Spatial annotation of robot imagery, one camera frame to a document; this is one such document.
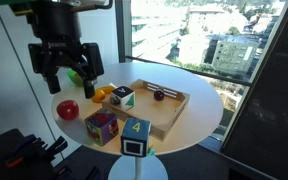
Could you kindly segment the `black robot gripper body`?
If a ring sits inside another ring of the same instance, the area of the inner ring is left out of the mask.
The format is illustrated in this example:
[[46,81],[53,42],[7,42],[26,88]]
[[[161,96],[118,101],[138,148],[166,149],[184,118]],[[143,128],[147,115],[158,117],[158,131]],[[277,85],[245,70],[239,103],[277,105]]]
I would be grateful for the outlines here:
[[35,73],[52,78],[60,67],[72,68],[82,78],[96,78],[104,73],[98,45],[80,42],[78,14],[73,5],[38,0],[31,2],[30,8],[27,22],[41,40],[29,45]]

